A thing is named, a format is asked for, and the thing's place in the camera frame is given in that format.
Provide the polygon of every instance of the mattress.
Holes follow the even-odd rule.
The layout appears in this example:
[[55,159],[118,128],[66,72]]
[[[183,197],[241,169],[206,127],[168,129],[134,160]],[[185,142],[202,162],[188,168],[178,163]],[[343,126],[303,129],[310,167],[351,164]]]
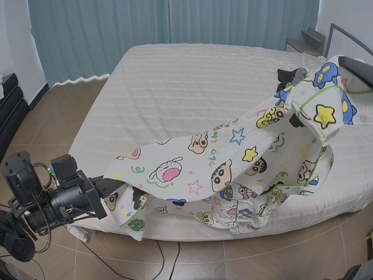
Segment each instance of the mattress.
[[[278,68],[292,71],[308,67],[314,71],[324,62],[304,53],[257,47],[133,47],[92,105],[70,154],[87,176],[103,175],[110,162],[123,152],[201,133],[239,117],[276,93]],[[331,144],[335,162],[321,189],[311,196],[291,195],[258,231],[235,237],[228,230],[208,227],[187,216],[156,213],[147,217],[144,237],[199,241],[272,235],[362,209],[373,200],[372,133],[371,126],[342,128],[341,136]],[[76,225],[124,233],[107,212],[104,219],[86,219]]]

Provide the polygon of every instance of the baseboard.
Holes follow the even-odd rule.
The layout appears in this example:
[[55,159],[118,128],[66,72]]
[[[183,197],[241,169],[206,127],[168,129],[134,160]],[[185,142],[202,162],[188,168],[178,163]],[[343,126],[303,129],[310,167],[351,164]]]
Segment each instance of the baseboard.
[[30,103],[30,111],[34,110],[38,102],[41,100],[41,98],[45,95],[45,93],[48,91],[49,86],[48,83],[46,83],[43,88],[38,92],[38,94],[34,97],[32,102]]

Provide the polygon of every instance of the curtain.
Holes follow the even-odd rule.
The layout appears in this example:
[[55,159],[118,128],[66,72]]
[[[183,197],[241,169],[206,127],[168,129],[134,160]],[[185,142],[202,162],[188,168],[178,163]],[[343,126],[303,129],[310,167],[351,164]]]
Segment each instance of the curtain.
[[169,0],[171,42],[285,50],[318,11],[319,0]]
[[28,0],[49,86],[111,73],[131,47],[215,43],[284,50],[319,0]]
[[49,86],[111,73],[142,44],[169,43],[168,0],[28,0]]

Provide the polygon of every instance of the cartoon print shirt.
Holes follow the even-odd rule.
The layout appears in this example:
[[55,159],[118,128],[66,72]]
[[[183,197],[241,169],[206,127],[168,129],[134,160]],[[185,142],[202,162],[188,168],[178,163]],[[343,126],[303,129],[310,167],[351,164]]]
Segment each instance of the cartoon print shirt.
[[[343,124],[371,123],[372,91],[358,78],[351,78],[355,91],[349,91],[340,74],[335,56],[239,118],[118,156],[104,177],[163,200],[145,211],[192,215],[234,235],[255,231],[289,195],[320,188],[333,165],[329,143]],[[133,207],[134,198],[117,193],[121,204]],[[132,216],[122,212],[112,211],[122,227],[144,221],[135,210]],[[131,229],[143,227],[132,223]]]

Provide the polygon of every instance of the white wall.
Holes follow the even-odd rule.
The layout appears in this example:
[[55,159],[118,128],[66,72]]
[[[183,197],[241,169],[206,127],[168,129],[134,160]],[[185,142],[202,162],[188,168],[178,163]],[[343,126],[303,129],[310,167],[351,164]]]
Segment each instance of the white wall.
[[320,0],[316,30],[325,36],[324,52],[331,23],[373,50],[373,0]]
[[30,104],[47,81],[31,35],[28,0],[0,0],[0,74],[13,72]]

